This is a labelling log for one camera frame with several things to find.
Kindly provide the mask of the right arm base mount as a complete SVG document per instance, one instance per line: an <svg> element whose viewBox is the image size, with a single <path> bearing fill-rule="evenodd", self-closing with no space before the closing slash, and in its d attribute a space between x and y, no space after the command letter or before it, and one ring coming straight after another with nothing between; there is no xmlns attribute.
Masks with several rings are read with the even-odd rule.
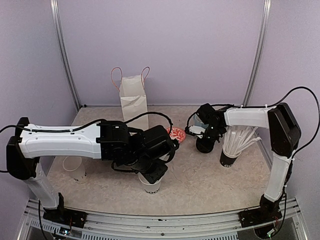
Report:
<svg viewBox="0 0 320 240"><path fill-rule="evenodd" d="M279 209L273 212L264 212L260 207L254 209L245 209L238 213L242 228L260 225L275 221L276 218L281 219L282 213Z"/></svg>

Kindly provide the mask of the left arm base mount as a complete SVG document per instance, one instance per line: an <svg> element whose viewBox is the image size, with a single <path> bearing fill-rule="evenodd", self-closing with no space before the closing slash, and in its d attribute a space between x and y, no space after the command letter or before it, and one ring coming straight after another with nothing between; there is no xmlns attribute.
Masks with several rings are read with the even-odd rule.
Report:
<svg viewBox="0 0 320 240"><path fill-rule="evenodd" d="M87 213L84 211L72 210L67 208L62 211L59 211L57 209L45 210L43 218L45 220L67 225L69 227L83 229L87 219Z"/></svg>

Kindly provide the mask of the white paper coffee cup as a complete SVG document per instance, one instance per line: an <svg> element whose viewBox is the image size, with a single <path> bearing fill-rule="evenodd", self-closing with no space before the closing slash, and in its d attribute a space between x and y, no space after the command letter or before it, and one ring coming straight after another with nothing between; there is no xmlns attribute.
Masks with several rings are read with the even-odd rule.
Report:
<svg viewBox="0 0 320 240"><path fill-rule="evenodd" d="M156 194L159 192L160 187L161 187L161 180L157 180L155 183L149 183L147 181L147 179L141 174L138 173L138 178L143 186L143 190L147 193L147 194Z"/></svg>

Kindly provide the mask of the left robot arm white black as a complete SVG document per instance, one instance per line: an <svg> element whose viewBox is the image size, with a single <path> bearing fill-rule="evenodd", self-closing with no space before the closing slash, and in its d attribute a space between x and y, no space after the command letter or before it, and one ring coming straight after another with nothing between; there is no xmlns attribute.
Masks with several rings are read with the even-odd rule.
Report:
<svg viewBox="0 0 320 240"><path fill-rule="evenodd" d="M167 171L163 156L172 160L179 142L162 125L147 130L118 120L97 119L82 126L38 126L22 117L6 145L6 172L27 183L44 211L63 223L70 218L61 193L42 175L41 157L85 157L110 161L115 171L125 166L150 183Z"/></svg>

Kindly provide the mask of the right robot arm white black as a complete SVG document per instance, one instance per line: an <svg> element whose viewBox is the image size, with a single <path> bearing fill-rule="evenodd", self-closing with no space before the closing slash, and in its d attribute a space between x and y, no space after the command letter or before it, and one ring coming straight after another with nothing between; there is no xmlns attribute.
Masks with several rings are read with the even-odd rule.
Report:
<svg viewBox="0 0 320 240"><path fill-rule="evenodd" d="M209 103L203 104L195 113L207 127L191 125L185 128L187 134L197 136L196 148L201 153L213 150L227 127L246 126L269 130L273 155L269 181L261 196L256 218L266 222L279 210L279 202L292 174L294 153L301 138L301 129L290 107L282 102L269 107L235 107L226 105L214 109Z"/></svg>

